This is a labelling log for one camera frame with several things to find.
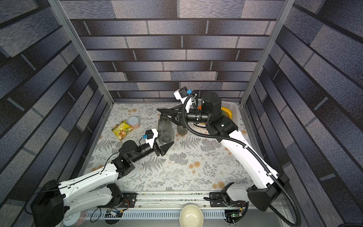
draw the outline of clear plastic bottle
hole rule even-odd
[[[179,134],[179,135],[186,135],[188,133],[188,129],[187,128],[183,128],[182,125],[178,125],[176,127],[176,132]]]
[[[174,141],[174,130],[170,121],[165,118],[160,118],[158,122],[158,138],[161,145]]]

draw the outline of metal grate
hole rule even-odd
[[[128,220],[155,220],[155,219],[179,219],[180,212],[182,210],[127,210],[124,212],[122,218],[117,218],[113,215],[107,215],[105,218],[106,210],[102,210],[102,213],[96,211],[93,215],[94,210],[87,211],[87,220],[92,216],[92,220],[99,219],[104,220],[115,220],[115,219],[128,219]],[[224,210],[202,210],[204,219],[222,219],[224,217]]]

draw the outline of white plastic basket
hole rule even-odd
[[[198,98],[198,106],[201,105],[201,99]],[[238,129],[241,130],[242,119],[238,104],[235,102],[222,101],[222,107],[229,109],[232,112],[232,121],[237,125]]]

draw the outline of black cable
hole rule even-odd
[[[246,209],[245,209],[245,211],[243,212],[243,214],[242,214],[241,218],[240,218],[240,219],[238,219],[237,221],[241,220],[241,219],[242,219],[242,218],[246,215],[247,210],[248,210],[248,205],[249,205],[249,202],[247,202],[247,203],[246,203]]]
[[[52,190],[46,190],[46,191],[38,191],[38,192],[36,192],[36,193],[34,193],[33,195],[35,195],[35,194],[38,194],[38,193],[41,193],[41,192],[47,192],[47,191],[57,191],[57,190],[59,190],[59,189],[63,189],[63,188],[66,188],[67,186],[65,186],[65,187],[61,187],[61,188],[58,188],[58,189],[52,189]],[[25,203],[25,205],[24,205],[24,211],[25,211],[25,213],[27,213],[27,214],[30,214],[30,215],[33,215],[32,213],[30,213],[30,212],[28,212],[27,210],[26,210],[26,206],[27,206],[27,204],[28,204],[28,201]]]
[[[206,129],[206,127],[199,126],[199,125],[197,125],[197,124],[195,124],[195,123],[193,123],[193,125],[195,125],[195,126],[197,126],[197,127],[199,127],[199,128],[202,128],[202,129]]]
[[[214,201],[214,200],[216,200],[216,199],[211,199],[211,198],[209,198],[209,197],[203,197],[203,199],[205,199],[205,200],[207,200],[207,201]]]
[[[197,98],[197,94],[195,94],[195,96],[194,96],[194,102],[192,103],[193,108],[194,109],[197,109],[198,108],[198,104],[199,104],[199,101],[198,101],[198,98]]]
[[[188,125],[188,121],[185,115],[185,107],[187,105],[188,100],[191,98],[192,95],[188,95],[187,99],[184,101],[183,107],[181,109],[181,118],[184,122],[185,127],[193,134],[198,135],[200,137],[205,137],[205,138],[213,138],[213,139],[225,139],[225,140],[229,140],[235,143],[238,143],[240,145],[242,145],[244,148],[246,148],[257,160],[258,162],[262,165],[262,167],[264,168],[264,170],[267,172],[267,174],[273,179],[273,181],[277,184],[277,186],[281,189],[281,191],[286,195],[287,199],[289,200],[289,202],[291,203],[291,206],[294,210],[295,216],[296,216],[296,223],[292,223],[290,221],[288,221],[280,212],[278,212],[273,206],[269,206],[271,208],[271,210],[273,210],[286,224],[288,224],[291,227],[300,227],[301,225],[301,217],[300,217],[300,213],[299,210],[295,204],[295,202],[293,201],[293,199],[291,198],[291,196],[289,195],[289,193],[284,189],[284,187],[282,186],[282,184],[275,178],[275,176],[271,173],[271,171],[269,170],[269,168],[266,166],[266,164],[262,161],[261,157],[254,151],[252,150],[250,147],[246,147],[246,144],[231,138],[231,137],[224,137],[224,136],[220,136],[220,135],[209,135],[209,134],[202,134],[199,133],[197,131],[194,131],[189,125]]]
[[[96,221],[101,217],[101,215],[102,215],[102,210],[101,210],[101,207],[98,207],[96,210],[98,210],[99,209],[99,216],[98,216],[98,218],[96,219]],[[96,210],[94,210],[93,211],[93,213],[92,213],[92,215],[91,215],[91,217],[90,217],[90,222],[91,223],[94,223],[94,222],[96,222],[96,221],[92,221],[92,216],[93,216],[93,214],[96,212]]]
[[[110,155],[109,156],[109,158],[107,159],[107,161],[106,161],[106,163],[105,163],[105,166],[103,167],[103,169],[101,170],[101,173],[102,173],[102,171],[104,171],[105,170],[105,168],[106,168],[106,165],[107,165],[107,162],[109,161],[109,159],[114,155],[114,154],[117,154],[117,153],[119,153],[119,151],[118,152],[116,152],[116,153],[113,153],[112,155]]]

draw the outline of aluminum frame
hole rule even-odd
[[[246,128],[246,131],[247,131],[248,138],[250,139],[251,146],[258,153],[258,155],[264,160],[264,158],[262,156],[261,149],[258,146],[256,136],[253,133],[251,122],[248,119],[248,115],[247,115],[247,111],[245,109],[245,106],[240,106],[240,113],[241,113],[242,120],[243,120],[243,122],[245,124],[245,128]]]
[[[99,128],[99,130],[98,130],[98,132],[97,132],[97,135],[96,135],[96,137],[95,137],[95,139],[94,139],[94,141],[93,141],[93,143],[92,143],[92,146],[91,146],[91,148],[90,148],[90,150],[89,150],[89,152],[88,152],[88,155],[87,155],[87,157],[86,157],[86,159],[85,159],[85,162],[83,163],[82,168],[81,168],[81,170],[80,170],[80,172],[79,172],[79,174],[78,174],[78,176],[79,176],[79,177],[85,174],[86,166],[87,166],[87,164],[88,164],[89,160],[91,159],[91,157],[92,157],[92,155],[93,155],[94,149],[96,148],[96,145],[97,145],[97,143],[98,143],[98,139],[100,138],[100,136],[101,136],[101,134],[102,134],[103,128],[105,127],[106,122],[107,122],[107,120],[108,120],[108,118],[109,118],[109,116],[110,116],[110,114],[111,114],[111,110],[112,110],[112,108],[113,108],[113,107],[112,107],[112,106],[110,106],[109,110],[107,111],[107,113],[106,113],[106,115],[105,115],[105,118],[104,118],[104,120],[103,120],[103,122],[102,122],[102,125],[101,125],[101,127]]]
[[[88,52],[85,46],[83,45],[81,39],[79,38],[76,30],[74,29],[72,23],[70,22],[69,17],[64,11],[63,6],[59,2],[59,0],[48,0],[48,2],[52,10],[54,11],[55,15],[57,16],[59,22],[62,24],[67,35],[69,36],[70,40],[72,41],[77,52],[81,56],[83,62],[86,64],[92,77],[96,81],[101,93],[104,95],[109,105],[112,106],[114,104],[114,100],[112,99],[109,91],[107,90],[101,76],[99,75],[96,67],[94,66],[91,57],[88,55]]]
[[[275,27],[272,30],[271,35],[269,36],[266,46],[264,50],[262,51],[262,55],[260,59],[257,62],[257,65],[252,73],[251,79],[248,81],[247,87],[245,91],[243,92],[243,96],[241,98],[241,104],[240,106],[244,106],[247,102],[247,99],[253,89],[254,84],[256,83],[257,78],[259,77],[260,73],[262,72],[262,67],[272,49],[272,46],[274,45],[278,34],[280,33],[282,26],[285,23],[285,20],[287,16],[290,13],[291,8],[293,7],[295,0],[285,0],[284,5],[282,6],[281,12],[276,20]]]

